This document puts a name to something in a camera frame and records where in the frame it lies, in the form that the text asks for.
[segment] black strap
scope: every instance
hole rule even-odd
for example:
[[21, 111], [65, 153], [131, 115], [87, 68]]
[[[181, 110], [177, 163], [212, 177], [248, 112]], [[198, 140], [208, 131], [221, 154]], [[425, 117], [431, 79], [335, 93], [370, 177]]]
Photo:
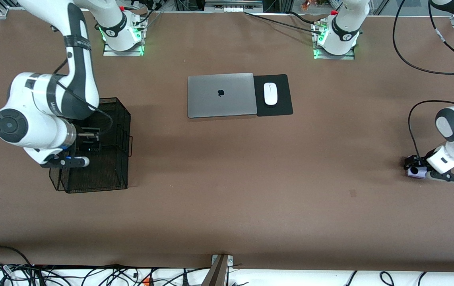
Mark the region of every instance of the black strap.
[[341, 29], [336, 23], [336, 16], [331, 21], [331, 27], [333, 31], [337, 34], [342, 42], [347, 42], [351, 40], [356, 34], [358, 34], [359, 28], [356, 31], [345, 31]]
[[52, 75], [49, 80], [49, 85], [47, 85], [47, 105], [49, 106], [49, 109], [52, 111], [52, 113], [56, 116], [63, 116], [63, 114], [59, 111], [58, 103], [56, 100], [56, 87], [58, 85], [58, 80], [62, 77], [63, 75], [60, 74]]
[[115, 25], [114, 27], [104, 27], [100, 24], [98, 24], [98, 26], [100, 26], [100, 29], [109, 37], [111, 38], [114, 38], [114, 37], [117, 37], [118, 36], [118, 33], [125, 28], [126, 26], [126, 15], [125, 13], [121, 13], [123, 14], [123, 19], [121, 19], [121, 21]]
[[64, 36], [65, 47], [80, 47], [86, 50], [91, 50], [91, 42], [82, 36], [70, 35]]

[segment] white floor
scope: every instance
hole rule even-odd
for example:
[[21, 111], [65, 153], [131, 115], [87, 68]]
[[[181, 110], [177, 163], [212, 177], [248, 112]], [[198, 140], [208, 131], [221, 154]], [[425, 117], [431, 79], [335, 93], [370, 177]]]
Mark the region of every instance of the white floor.
[[[54, 270], [54, 273], [62, 276], [83, 277], [87, 272], [89, 272], [88, 269]], [[133, 277], [133, 274], [137, 273], [138, 278], [134, 278], [135, 281], [115, 279], [111, 286], [135, 286], [137, 281], [140, 281], [140, 279], [149, 273], [149, 269], [129, 269], [125, 273], [130, 277]], [[183, 269], [159, 269], [153, 273], [153, 279], [172, 279], [182, 273]], [[189, 284], [191, 286], [200, 285], [206, 273], [207, 270], [200, 270], [188, 274]], [[394, 279], [394, 285], [396, 286], [416, 286], [420, 275], [420, 272], [389, 271], [389, 273]], [[105, 270], [89, 277], [83, 285], [101, 286], [101, 281], [111, 274], [112, 270]], [[249, 283], [248, 286], [344, 286], [347, 284], [351, 274], [352, 271], [232, 269], [229, 273], [227, 286], [245, 283]], [[24, 278], [20, 272], [13, 272], [12, 275], [18, 278]], [[82, 279], [67, 278], [67, 281], [71, 286], [80, 286]], [[173, 284], [175, 286], [182, 286], [182, 281], [180, 277], [174, 280]], [[67, 285], [65, 281], [58, 278], [51, 278], [47, 280], [47, 286], [59, 286], [57, 282]], [[163, 284], [165, 284], [165, 281], [155, 282], [155, 286], [163, 286]], [[14, 282], [13, 286], [27, 286], [27, 282]], [[379, 278], [378, 271], [359, 271], [355, 275], [351, 286], [384, 286], [384, 284]], [[454, 286], [454, 273], [429, 272], [423, 277], [421, 286]]]

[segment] metal leg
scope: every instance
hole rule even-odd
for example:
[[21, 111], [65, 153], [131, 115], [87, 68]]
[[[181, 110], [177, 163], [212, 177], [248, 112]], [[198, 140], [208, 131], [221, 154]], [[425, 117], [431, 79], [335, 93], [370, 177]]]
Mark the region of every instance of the metal leg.
[[231, 255], [213, 255], [213, 265], [200, 286], [225, 286], [227, 282], [227, 270], [232, 266]]

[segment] metal plate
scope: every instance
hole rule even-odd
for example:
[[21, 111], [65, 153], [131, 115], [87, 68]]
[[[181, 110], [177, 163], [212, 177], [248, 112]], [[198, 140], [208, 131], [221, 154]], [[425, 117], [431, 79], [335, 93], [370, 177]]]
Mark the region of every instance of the metal plate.
[[[321, 31], [322, 28], [317, 28], [314, 24], [310, 24], [310, 28], [312, 31]], [[325, 60], [354, 60], [354, 49], [351, 48], [347, 54], [344, 54], [342, 56], [336, 56], [334, 54], [329, 54], [323, 47], [317, 44], [317, 41], [319, 39], [318, 34], [312, 34], [312, 46], [314, 48], [314, 58], [323, 58]]]

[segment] black cable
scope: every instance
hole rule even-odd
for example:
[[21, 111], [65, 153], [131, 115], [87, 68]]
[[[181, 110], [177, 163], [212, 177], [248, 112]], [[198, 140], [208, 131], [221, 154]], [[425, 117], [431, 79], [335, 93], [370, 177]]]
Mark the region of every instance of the black cable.
[[356, 275], [356, 273], [358, 273], [358, 270], [354, 270], [353, 273], [351, 274], [351, 277], [349, 277], [349, 281], [347, 281], [347, 284], [345, 284], [345, 286], [350, 286], [353, 279], [354, 279], [354, 275]]
[[418, 286], [421, 286], [421, 279], [423, 278], [423, 276], [425, 276], [426, 273], [427, 273], [427, 272], [425, 271], [425, 272], [423, 272], [423, 273], [420, 274], [420, 276], [419, 276], [419, 278], [418, 278]]
[[[56, 267], [56, 265], [52, 265], [52, 267], [50, 268], [50, 273], [52, 273], [52, 271], [54, 270], [54, 268]], [[43, 284], [45, 284], [45, 282], [51, 277], [49, 277], [49, 275], [45, 276], [45, 279], [43, 279]]]
[[102, 132], [100, 132], [98, 134], [98, 136], [102, 136], [102, 135], [105, 135], [107, 132], [109, 132], [112, 128], [112, 125], [114, 125], [114, 120], [112, 119], [112, 117], [110, 115], [108, 115], [107, 113], [105, 113], [103, 110], [100, 110], [98, 109], [97, 107], [95, 107], [94, 105], [88, 103], [87, 101], [83, 100], [82, 98], [80, 98], [80, 96], [76, 95], [76, 93], [73, 92], [73, 90], [69, 89], [68, 87], [65, 87], [62, 83], [60, 83], [60, 81], [57, 81], [56, 82], [62, 89], [66, 90], [67, 92], [69, 92], [76, 100], [78, 101], [81, 101], [82, 103], [84, 103], [85, 105], [87, 105], [88, 107], [94, 109], [96, 112], [99, 112], [101, 113], [103, 116], [107, 117], [109, 119], [109, 127], [107, 127], [107, 129], [104, 129]]
[[[384, 277], [383, 277], [384, 274], [387, 275], [387, 276], [389, 277], [389, 279], [390, 279], [390, 281], [391, 281], [391, 284], [388, 283], [388, 282], [384, 279]], [[395, 282], [393, 282], [393, 277], [391, 277], [391, 275], [390, 275], [388, 272], [382, 271], [381, 273], [379, 273], [379, 278], [380, 278], [381, 281], [382, 281], [384, 284], [386, 284], [387, 286], [395, 286]]]
[[445, 40], [445, 38], [443, 37], [441, 32], [437, 29], [436, 22], [434, 22], [434, 18], [432, 17], [432, 7], [430, 5], [430, 1], [428, 1], [428, 4], [429, 4], [430, 23], [432, 23], [432, 27], [434, 28], [434, 30], [436, 31], [437, 35], [441, 39], [441, 42], [443, 42], [443, 44], [445, 44], [448, 47], [448, 49], [450, 49], [452, 52], [454, 52], [454, 48], [452, 46], [450, 46], [450, 44], [448, 44], [448, 42]]
[[295, 12], [293, 12], [293, 11], [288, 11], [288, 12], [286, 12], [285, 14], [292, 14], [292, 15], [298, 17], [298, 19], [300, 19], [301, 21], [303, 21], [303, 22], [305, 22], [305, 23], [314, 24], [313, 21], [308, 21], [307, 19], [301, 17], [298, 13], [295, 13]]
[[148, 277], [150, 277], [153, 274], [153, 272], [155, 272], [156, 270], [158, 270], [158, 268], [151, 268], [151, 271], [149, 271], [149, 274], [146, 275], [136, 286], [141, 286], [142, 283], [144, 282], [144, 280], [146, 280]]
[[258, 16], [258, 15], [254, 15], [254, 14], [250, 14], [250, 13], [248, 13], [248, 12], [244, 12], [244, 13], [247, 14], [247, 15], [250, 15], [250, 16], [252, 16], [252, 17], [255, 17], [255, 18], [259, 18], [259, 19], [262, 19], [262, 20], [270, 21], [270, 22], [273, 22], [273, 23], [277, 23], [277, 24], [280, 24], [280, 25], [287, 26], [287, 27], [299, 29], [299, 30], [302, 30], [302, 31], [307, 31], [307, 32], [309, 32], [309, 33], [318, 34], [318, 35], [321, 34], [321, 32], [319, 32], [319, 31], [312, 31], [312, 30], [310, 30], [310, 29], [305, 29], [305, 28], [301, 28], [301, 27], [296, 27], [296, 26], [293, 26], [293, 25], [289, 25], [289, 24], [287, 24], [287, 23], [278, 22], [278, 21], [275, 21], [275, 20], [272, 20], [272, 19], [260, 17], [260, 16]]
[[2, 246], [2, 245], [0, 245], [0, 248], [17, 252], [17, 254], [20, 255], [24, 259], [25, 263], [27, 263], [28, 265], [31, 265], [31, 263], [29, 262], [29, 259], [27, 259], [27, 257], [25, 257], [25, 255], [24, 255], [24, 253], [22, 253], [20, 250], [10, 247], [10, 246]]
[[163, 284], [162, 286], [165, 286], [165, 285], [168, 285], [168, 284], [171, 284], [172, 281], [178, 279], [179, 277], [185, 275], [185, 274], [188, 274], [188, 273], [191, 273], [191, 272], [195, 272], [195, 271], [199, 271], [199, 270], [204, 270], [204, 269], [209, 269], [210, 267], [203, 267], [203, 268], [196, 268], [196, 269], [192, 269], [192, 270], [188, 270], [186, 271], [185, 273], [182, 273], [174, 278], [172, 278], [171, 280], [167, 281], [167, 283]]
[[54, 70], [54, 72], [52, 72], [52, 74], [58, 73], [58, 72], [59, 72], [67, 63], [68, 63], [68, 59], [65, 59], [65, 60], [59, 65], [59, 67], [57, 67], [56, 70]]
[[98, 274], [98, 273], [101, 272], [101, 271], [100, 271], [100, 272], [97, 272], [97, 273], [92, 274], [93, 271], [98, 270], [98, 269], [101, 269], [101, 268], [103, 268], [104, 270], [108, 270], [109, 267], [114, 267], [114, 266], [117, 266], [117, 265], [116, 265], [116, 264], [110, 264], [110, 265], [105, 265], [105, 266], [98, 266], [98, 267], [95, 267], [95, 268], [91, 269], [91, 271], [89, 271], [89, 272], [84, 276], [84, 279], [82, 280], [82, 283], [80, 283], [80, 286], [84, 286], [85, 280], [86, 280], [89, 276], [93, 276], [93, 275]]
[[116, 270], [116, 271], [113, 271], [111, 275], [108, 275], [107, 278], [103, 279], [100, 284], [98, 284], [98, 286], [101, 286], [102, 284], [104, 284], [105, 282], [109, 282], [109, 278], [111, 278], [112, 276], [114, 276], [118, 271], [120, 270]]
[[413, 110], [418, 106], [418, 105], [421, 105], [423, 103], [428, 103], [428, 102], [440, 102], [440, 103], [449, 103], [449, 104], [454, 104], [454, 101], [448, 101], [448, 100], [424, 100], [424, 101], [420, 101], [419, 103], [416, 103], [412, 108], [411, 110], [409, 111], [409, 116], [407, 116], [407, 127], [409, 127], [409, 134], [411, 134], [411, 139], [413, 141], [413, 145], [414, 145], [414, 150], [416, 150], [416, 156], [418, 157], [418, 160], [421, 160], [421, 157], [419, 155], [419, 152], [418, 152], [418, 147], [416, 146], [416, 139], [414, 138], [414, 135], [413, 135], [413, 132], [412, 132], [412, 129], [411, 129], [411, 114], [413, 113]]
[[[20, 250], [18, 250], [16, 248], [13, 248], [13, 247], [10, 247], [10, 246], [3, 246], [3, 245], [0, 245], [0, 248], [1, 249], [8, 249], [8, 250], [16, 252], [18, 255], [20, 255], [24, 259], [24, 261], [27, 263], [27, 265], [31, 265], [31, 263], [29, 262], [29, 259], [27, 259], [27, 257], [24, 255], [24, 253], [22, 253]], [[33, 286], [37, 286], [36, 285], [37, 273], [33, 274], [32, 271], [29, 271], [29, 275], [31, 277], [31, 281], [29, 282], [29, 284], [31, 284], [31, 282], [32, 282]]]
[[[229, 281], [229, 272], [227, 272], [227, 281]], [[188, 275], [186, 273], [186, 268], [183, 268], [183, 284], [182, 286], [190, 286], [188, 282]]]
[[59, 274], [56, 274], [56, 273], [52, 272], [51, 270], [49, 271], [49, 270], [42, 269], [42, 268], [31, 267], [31, 266], [24, 266], [24, 265], [7, 265], [7, 266], [13, 267], [15, 270], [16, 270], [17, 268], [19, 268], [19, 269], [25, 269], [25, 270], [35, 270], [35, 271], [43, 271], [43, 272], [51, 273], [51, 274], [53, 274], [53, 275], [55, 276], [55, 278], [60, 278], [61, 280], [65, 281], [66, 284], [67, 284], [68, 286], [72, 286], [72, 285], [69, 283], [69, 281], [67, 281], [64, 277], [62, 277], [62, 276], [59, 275]]
[[135, 25], [138, 25], [138, 24], [146, 21], [149, 18], [149, 16], [151, 16], [151, 13], [153, 13], [153, 11], [154, 10], [150, 10], [149, 13], [147, 13], [147, 16], [144, 19], [140, 20], [139, 22], [135, 22]]
[[111, 285], [112, 285], [112, 282], [114, 282], [114, 280], [115, 280], [115, 279], [118, 279], [118, 278], [121, 279], [121, 280], [123, 280], [123, 281], [125, 281], [127, 286], [130, 286], [130, 283], [129, 283], [126, 279], [120, 277], [120, 275], [121, 275], [121, 274], [124, 274], [124, 272], [125, 272], [126, 270], [127, 270], [127, 269], [125, 269], [125, 270], [120, 270], [120, 269], [118, 269], [118, 272], [119, 272], [119, 273], [118, 273], [117, 275], [114, 275], [110, 281], [107, 281], [106, 286], [111, 286]]
[[[159, 278], [159, 279], [156, 279], [156, 280], [153, 280], [153, 282], [160, 282], [160, 281], [165, 281], [165, 282], [169, 282], [168, 279], [163, 279], [163, 278]], [[172, 283], [172, 282], [169, 282], [172, 286], [177, 286], [176, 284]]]
[[398, 15], [400, 15], [400, 10], [402, 10], [402, 7], [405, 3], [405, 0], [402, 0], [402, 2], [400, 3], [400, 5], [398, 6], [398, 10], [396, 11], [396, 15], [395, 15], [395, 21], [393, 23], [393, 48], [395, 49], [395, 52], [396, 54], [398, 55], [398, 57], [407, 65], [409, 65], [410, 67], [414, 68], [414, 69], [417, 69], [417, 70], [420, 70], [420, 71], [423, 71], [423, 72], [427, 72], [427, 73], [433, 73], [433, 74], [445, 74], [445, 75], [454, 75], [454, 72], [437, 72], [437, 71], [431, 71], [431, 70], [427, 70], [427, 69], [423, 69], [423, 68], [420, 68], [420, 67], [417, 67], [411, 63], [409, 63], [403, 56], [402, 54], [400, 54], [400, 51], [398, 51], [398, 48], [396, 47], [396, 41], [395, 41], [395, 30], [396, 30], [396, 22], [398, 20]]
[[57, 285], [59, 285], [59, 286], [64, 286], [63, 284], [61, 284], [61, 283], [59, 283], [59, 282], [57, 282], [57, 281], [54, 281], [54, 280], [49, 280], [49, 282], [55, 283], [55, 284], [57, 284]]

